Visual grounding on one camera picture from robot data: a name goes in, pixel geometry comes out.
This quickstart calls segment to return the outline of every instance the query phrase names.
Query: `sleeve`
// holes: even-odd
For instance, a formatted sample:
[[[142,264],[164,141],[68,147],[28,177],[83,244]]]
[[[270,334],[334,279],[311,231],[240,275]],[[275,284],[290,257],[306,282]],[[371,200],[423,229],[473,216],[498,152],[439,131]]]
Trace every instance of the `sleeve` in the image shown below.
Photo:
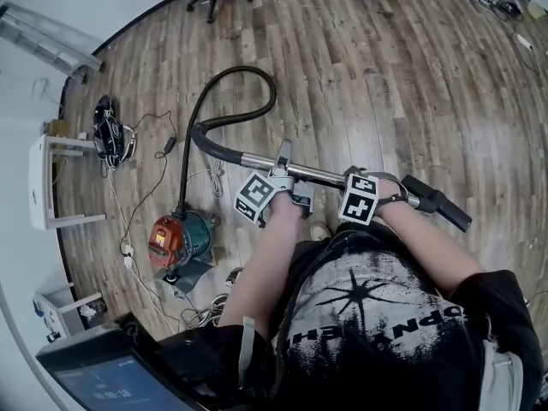
[[[238,388],[239,361],[242,351],[242,325],[228,325],[224,327],[206,326],[183,332],[185,339],[200,347],[200,352],[207,356],[217,368],[223,372],[223,381],[227,387]],[[267,362],[267,343],[257,332],[254,332],[251,360],[245,371],[246,379],[262,379],[265,375]]]
[[[487,317],[500,351],[520,357],[524,372],[521,410],[531,409],[539,397],[544,368],[539,339],[515,274],[475,274],[461,283],[451,301],[464,307],[468,317]]]

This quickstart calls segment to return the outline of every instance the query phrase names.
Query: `star graphic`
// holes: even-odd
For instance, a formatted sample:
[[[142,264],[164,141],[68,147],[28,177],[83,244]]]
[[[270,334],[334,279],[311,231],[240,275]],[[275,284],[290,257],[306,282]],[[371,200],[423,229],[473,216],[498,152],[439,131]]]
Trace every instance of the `star graphic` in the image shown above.
[[[339,311],[338,314],[340,315],[346,310],[348,306],[350,306],[352,303],[355,303],[356,305],[358,305],[358,308],[360,309],[361,325],[362,327],[365,328],[366,315],[363,308],[363,301],[365,299],[369,298],[371,300],[385,301],[387,303],[407,304],[405,302],[386,300],[384,298],[380,298],[380,297],[376,297],[375,295],[372,295],[371,293],[375,289],[382,288],[383,286],[386,286],[388,283],[382,282],[382,283],[377,283],[377,284],[374,284],[373,286],[367,287],[367,284],[371,281],[372,280],[365,280],[361,285],[358,285],[358,283],[356,282],[356,277],[354,275],[354,270],[350,268],[350,282],[352,283],[352,289],[326,288],[326,289],[331,289],[333,291],[344,292],[345,295],[332,298],[331,300],[322,301],[321,303],[318,303],[316,306],[327,305],[329,303],[333,303],[334,301],[348,299],[348,302],[344,305],[344,307]]]

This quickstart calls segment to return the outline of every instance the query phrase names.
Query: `sneaker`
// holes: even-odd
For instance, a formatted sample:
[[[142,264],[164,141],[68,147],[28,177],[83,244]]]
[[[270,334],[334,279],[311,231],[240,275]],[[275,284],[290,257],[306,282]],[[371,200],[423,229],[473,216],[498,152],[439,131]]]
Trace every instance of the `sneaker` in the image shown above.
[[[310,237],[312,237],[313,241],[322,241],[331,237],[331,232],[322,223],[315,223],[310,227]]]

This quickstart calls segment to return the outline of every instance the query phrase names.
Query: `vacuum hose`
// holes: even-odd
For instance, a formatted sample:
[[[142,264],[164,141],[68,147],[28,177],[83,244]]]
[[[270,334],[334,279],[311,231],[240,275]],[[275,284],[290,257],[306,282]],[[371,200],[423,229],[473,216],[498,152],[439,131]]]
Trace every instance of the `vacuum hose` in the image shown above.
[[[238,73],[238,72],[255,73],[256,75],[260,76],[266,82],[266,84],[268,84],[268,87],[270,89],[270,98],[268,99],[268,102],[264,106],[262,106],[261,108],[258,108],[255,111],[242,113],[242,114],[233,114],[230,116],[215,117],[203,122],[195,123],[196,118],[198,117],[198,114],[200,113],[200,108],[202,104],[204,103],[204,98],[206,97],[206,94],[224,76],[226,76],[227,74]],[[190,120],[188,121],[187,135],[185,136],[185,147],[182,154],[182,173],[181,173],[181,186],[179,189],[179,202],[175,210],[175,215],[177,217],[179,217],[182,220],[186,218],[185,200],[187,198],[188,155],[190,153],[191,138],[192,140],[194,140],[194,143],[201,151],[211,155],[212,157],[226,161],[227,163],[241,164],[241,156],[243,155],[243,152],[235,151],[233,149],[229,149],[227,147],[220,146],[217,143],[214,143],[213,141],[206,138],[206,133],[215,128],[231,125],[233,123],[247,122],[263,116],[268,111],[270,111],[272,107],[274,106],[274,104],[276,103],[276,96],[277,96],[276,84],[274,83],[274,80],[271,78],[271,76],[269,76],[266,72],[264,72],[260,68],[246,66],[246,65],[227,68],[221,73],[215,75],[213,79],[211,79],[207,83],[204,90],[198,97],[198,101],[196,102],[196,105],[194,106],[194,109],[192,111],[192,115],[190,116]]]

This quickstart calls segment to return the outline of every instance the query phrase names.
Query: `wooden floor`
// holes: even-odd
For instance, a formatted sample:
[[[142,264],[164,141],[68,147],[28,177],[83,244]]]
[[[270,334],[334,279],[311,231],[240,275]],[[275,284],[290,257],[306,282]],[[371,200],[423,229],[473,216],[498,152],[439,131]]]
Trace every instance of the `wooden floor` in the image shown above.
[[[339,173],[351,164],[412,173],[444,190],[474,223],[462,235],[435,220],[487,269],[517,274],[548,354],[546,22],[526,16],[516,27],[535,47],[537,75],[509,39],[513,25],[469,0],[219,2],[212,25],[205,21],[206,6],[187,13],[185,0],[178,0],[161,8],[100,53],[107,62],[104,74],[87,86],[72,83],[67,91],[65,116],[73,135],[91,132],[94,105],[105,93],[117,99],[119,119],[130,126],[147,112],[171,111],[179,145],[168,156],[164,181],[131,223],[146,284],[153,284],[149,230],[175,208],[182,141],[196,98],[217,72],[252,64],[276,79],[277,106],[264,119],[212,133],[214,140],[273,157],[285,136],[295,143],[301,164]],[[266,96],[252,75],[229,77],[208,98],[201,117],[248,111]],[[172,134],[167,120],[146,119],[137,130],[134,158],[113,173],[126,218],[158,180],[164,161],[153,154]],[[195,147],[191,153],[190,172],[209,166],[211,160]],[[246,261],[259,233],[231,210],[247,172],[232,165],[224,170],[221,200],[213,199],[207,175],[190,180],[189,203],[222,220],[214,248],[217,269],[191,294],[198,307],[226,290],[224,279]],[[61,216],[107,214],[105,222],[62,230],[78,294],[100,290],[111,317],[131,310],[156,338],[170,335],[123,265],[123,222],[98,160],[69,160],[57,185]],[[337,193],[318,188],[316,206],[311,222],[335,228]],[[174,318],[188,307],[161,296]]]

